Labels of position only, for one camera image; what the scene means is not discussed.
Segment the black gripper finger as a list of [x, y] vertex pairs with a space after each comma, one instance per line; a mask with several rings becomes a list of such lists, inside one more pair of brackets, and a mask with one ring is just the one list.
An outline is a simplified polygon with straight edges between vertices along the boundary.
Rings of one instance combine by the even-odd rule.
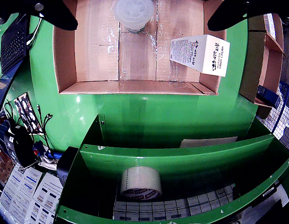
[[61, 0], [0, 0], [0, 24], [6, 23], [14, 13], [42, 18], [64, 30], [73, 31], [78, 26], [75, 16]]
[[245, 19], [273, 13], [289, 26], [289, 0], [224, 0], [207, 26], [211, 31], [222, 31]]

